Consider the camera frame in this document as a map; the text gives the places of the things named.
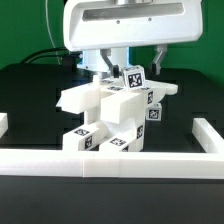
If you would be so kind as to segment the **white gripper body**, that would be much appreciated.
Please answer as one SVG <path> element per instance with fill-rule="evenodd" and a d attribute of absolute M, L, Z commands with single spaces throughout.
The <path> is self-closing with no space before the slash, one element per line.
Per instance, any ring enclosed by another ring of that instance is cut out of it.
<path fill-rule="evenodd" d="M 202 0 L 68 0 L 63 38 L 70 51 L 196 41 Z"/>

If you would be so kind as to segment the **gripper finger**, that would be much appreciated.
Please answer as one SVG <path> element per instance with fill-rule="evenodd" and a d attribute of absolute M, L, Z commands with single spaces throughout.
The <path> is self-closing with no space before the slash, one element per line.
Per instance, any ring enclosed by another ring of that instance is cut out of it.
<path fill-rule="evenodd" d="M 119 77 L 119 66 L 113 64 L 109 59 L 109 57 L 111 56 L 111 50 L 110 49 L 101 49 L 100 55 L 109 68 L 109 74 L 111 76 L 113 76 L 114 78 L 118 78 Z"/>
<path fill-rule="evenodd" d="M 153 74 L 159 75 L 161 70 L 161 63 L 167 53 L 167 45 L 166 44 L 157 45 L 155 50 L 156 54 L 152 61 L 151 70 Z"/>

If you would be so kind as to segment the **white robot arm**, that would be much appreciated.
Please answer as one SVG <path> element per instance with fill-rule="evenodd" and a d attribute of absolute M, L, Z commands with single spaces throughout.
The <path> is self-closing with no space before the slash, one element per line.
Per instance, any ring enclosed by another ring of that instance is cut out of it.
<path fill-rule="evenodd" d="M 63 40 L 81 51 L 78 66 L 98 75 L 129 64 L 129 49 L 152 45 L 151 71 L 159 74 L 167 46 L 191 42 L 203 32 L 202 0 L 67 0 Z"/>

